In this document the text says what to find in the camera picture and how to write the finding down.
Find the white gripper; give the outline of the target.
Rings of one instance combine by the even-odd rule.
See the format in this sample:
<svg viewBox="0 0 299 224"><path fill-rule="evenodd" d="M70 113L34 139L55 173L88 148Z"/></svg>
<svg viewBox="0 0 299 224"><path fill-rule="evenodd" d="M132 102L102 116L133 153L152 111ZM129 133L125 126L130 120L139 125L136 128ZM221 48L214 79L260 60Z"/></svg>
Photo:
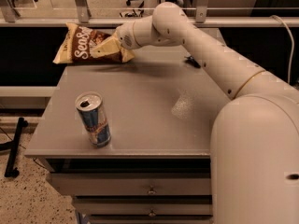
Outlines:
<svg viewBox="0 0 299 224"><path fill-rule="evenodd" d="M95 59L103 57L120 57L120 42L121 45L126 49L140 48L140 45L135 40L134 24L132 22L124 23L123 25L119 26L116 29L116 34L118 38L115 36L110 36L91 49L91 56Z"/></svg>

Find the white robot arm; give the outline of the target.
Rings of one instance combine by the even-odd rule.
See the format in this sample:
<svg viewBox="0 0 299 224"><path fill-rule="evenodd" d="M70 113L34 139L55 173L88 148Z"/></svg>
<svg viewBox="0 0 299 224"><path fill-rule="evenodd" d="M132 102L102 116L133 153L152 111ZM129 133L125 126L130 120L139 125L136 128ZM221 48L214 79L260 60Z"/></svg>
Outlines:
<svg viewBox="0 0 299 224"><path fill-rule="evenodd" d="M230 98L210 139L214 224L299 224L299 90L195 27L173 3L92 50L183 46Z"/></svg>

